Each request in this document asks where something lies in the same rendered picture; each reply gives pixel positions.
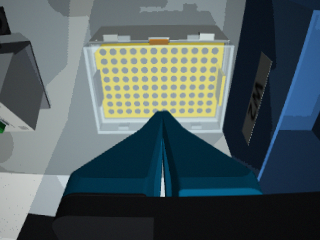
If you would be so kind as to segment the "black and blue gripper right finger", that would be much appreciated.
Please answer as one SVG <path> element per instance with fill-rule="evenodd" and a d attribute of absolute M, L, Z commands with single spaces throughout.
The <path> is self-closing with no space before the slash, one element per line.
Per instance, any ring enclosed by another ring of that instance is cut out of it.
<path fill-rule="evenodd" d="M 263 194 L 255 173 L 162 111 L 165 196 Z"/>

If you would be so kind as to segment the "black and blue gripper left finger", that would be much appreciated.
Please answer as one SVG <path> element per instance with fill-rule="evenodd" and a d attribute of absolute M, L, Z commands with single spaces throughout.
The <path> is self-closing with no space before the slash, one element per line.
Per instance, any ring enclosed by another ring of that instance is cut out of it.
<path fill-rule="evenodd" d="M 140 130 L 72 172 L 62 198 L 77 192 L 160 197 L 162 161 L 162 111 L 157 111 Z"/>

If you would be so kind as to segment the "blue bin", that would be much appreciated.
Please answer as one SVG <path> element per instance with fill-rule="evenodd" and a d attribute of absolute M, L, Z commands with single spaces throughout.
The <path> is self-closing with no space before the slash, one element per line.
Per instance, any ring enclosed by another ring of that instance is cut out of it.
<path fill-rule="evenodd" d="M 320 0 L 246 0 L 222 130 L 263 194 L 320 191 Z"/>

